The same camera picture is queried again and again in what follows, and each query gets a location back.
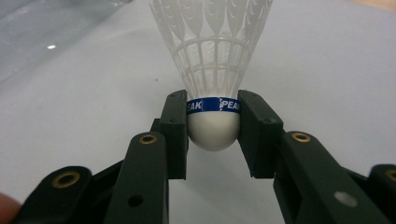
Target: white surface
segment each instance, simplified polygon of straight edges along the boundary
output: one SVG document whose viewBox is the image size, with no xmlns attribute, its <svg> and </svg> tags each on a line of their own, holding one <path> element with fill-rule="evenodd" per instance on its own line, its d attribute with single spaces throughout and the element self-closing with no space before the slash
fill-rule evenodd
<svg viewBox="0 0 396 224">
<path fill-rule="evenodd" d="M 187 116 L 189 138 L 199 148 L 220 151 L 229 147 L 239 134 L 239 114 L 206 111 Z"/>
<path fill-rule="evenodd" d="M 396 159 L 395 37 L 391 12 L 275 1 L 241 89 L 261 95 L 286 131 L 312 133 L 367 175 Z M 0 84 L 0 190 L 20 201 L 61 167 L 97 173 L 121 160 L 183 89 L 146 1 L 49 54 Z M 237 144 L 218 153 L 191 144 L 187 180 L 170 188 L 171 223 L 283 223 L 272 180 L 249 177 Z"/>
</svg>

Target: screw hole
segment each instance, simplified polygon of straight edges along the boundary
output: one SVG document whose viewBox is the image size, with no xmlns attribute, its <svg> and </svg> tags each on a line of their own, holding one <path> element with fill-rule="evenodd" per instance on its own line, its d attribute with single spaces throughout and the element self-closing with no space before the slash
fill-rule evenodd
<svg viewBox="0 0 396 224">
<path fill-rule="evenodd" d="M 79 173 L 76 171 L 67 171 L 63 174 L 57 175 L 53 181 L 52 186 L 56 189 L 65 189 L 74 184 L 79 180 Z"/>
<path fill-rule="evenodd" d="M 141 144 L 151 144 L 157 141 L 157 137 L 152 134 L 146 134 L 139 138 Z"/>
<path fill-rule="evenodd" d="M 128 204 L 131 207 L 137 207 L 140 206 L 143 203 L 143 201 L 145 200 L 142 195 L 134 195 L 131 198 L 129 198 Z"/>
<path fill-rule="evenodd" d="M 305 133 L 293 133 L 291 137 L 301 143 L 308 143 L 311 141 L 311 137 Z"/>
</svg>

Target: shuttlecock cork base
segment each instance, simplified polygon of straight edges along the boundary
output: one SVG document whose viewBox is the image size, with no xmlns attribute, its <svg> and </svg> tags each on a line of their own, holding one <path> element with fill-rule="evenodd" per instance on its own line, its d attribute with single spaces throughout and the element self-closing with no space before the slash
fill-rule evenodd
<svg viewBox="0 0 396 224">
<path fill-rule="evenodd" d="M 239 132 L 235 100 L 272 0 L 153 0 L 151 11 L 189 94 L 190 139 L 221 150 Z"/>
<path fill-rule="evenodd" d="M 189 137 L 198 147 L 218 151 L 230 146 L 239 133 L 239 102 L 206 97 L 187 102 Z"/>
</svg>

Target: shuttlecock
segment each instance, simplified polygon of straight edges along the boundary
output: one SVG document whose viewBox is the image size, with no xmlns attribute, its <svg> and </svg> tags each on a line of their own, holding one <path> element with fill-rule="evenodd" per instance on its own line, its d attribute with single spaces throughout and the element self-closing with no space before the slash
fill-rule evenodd
<svg viewBox="0 0 396 224">
<path fill-rule="evenodd" d="M 153 0 L 151 11 L 189 94 L 190 139 L 221 150 L 239 133 L 239 85 L 272 0 Z"/>
</svg>

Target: badminton shuttlecock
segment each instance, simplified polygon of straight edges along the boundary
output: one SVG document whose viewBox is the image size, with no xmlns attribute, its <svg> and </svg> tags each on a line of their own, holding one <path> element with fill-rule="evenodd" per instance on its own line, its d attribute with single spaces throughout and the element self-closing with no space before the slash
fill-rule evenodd
<svg viewBox="0 0 396 224">
<path fill-rule="evenodd" d="M 153 0 L 151 11 L 189 94 L 190 139 L 221 150 L 239 133 L 237 91 L 272 0 Z"/>
</svg>

